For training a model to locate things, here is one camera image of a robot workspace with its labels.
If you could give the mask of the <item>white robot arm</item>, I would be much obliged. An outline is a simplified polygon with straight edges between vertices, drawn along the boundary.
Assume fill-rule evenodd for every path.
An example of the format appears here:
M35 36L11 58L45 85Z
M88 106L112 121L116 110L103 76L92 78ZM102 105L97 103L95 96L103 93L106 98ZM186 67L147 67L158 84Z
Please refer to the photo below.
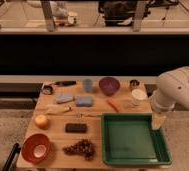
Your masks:
M152 129L163 125L166 114L178 103L189 110L189 67L164 72L156 78L157 89L149 97L152 108Z

